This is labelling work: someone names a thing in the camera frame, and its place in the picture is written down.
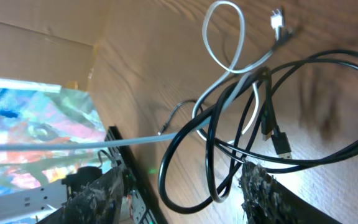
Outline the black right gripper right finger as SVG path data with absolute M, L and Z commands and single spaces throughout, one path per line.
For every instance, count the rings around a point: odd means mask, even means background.
M 260 165 L 245 162 L 239 180 L 247 223 L 332 224 L 338 221 L 318 210 L 270 176 Z

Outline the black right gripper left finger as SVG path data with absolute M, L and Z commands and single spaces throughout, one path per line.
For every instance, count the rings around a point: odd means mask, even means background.
M 97 167 L 82 167 L 62 180 L 72 195 L 62 207 L 40 221 L 41 224 L 118 224 L 121 216 L 124 181 L 122 169 L 113 167 L 105 174 Z

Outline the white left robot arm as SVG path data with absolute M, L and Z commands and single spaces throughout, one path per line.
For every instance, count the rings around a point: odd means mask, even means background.
M 38 213 L 54 212 L 79 192 L 82 186 L 102 176 L 98 167 L 81 167 L 75 174 L 50 184 L 0 196 L 0 223 L 27 218 Z

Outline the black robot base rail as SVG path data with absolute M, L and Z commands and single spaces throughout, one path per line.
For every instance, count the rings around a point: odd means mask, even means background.
M 123 166 L 124 196 L 121 207 L 122 222 L 135 224 L 167 224 L 149 178 L 141 168 L 129 146 L 109 147 L 116 164 Z

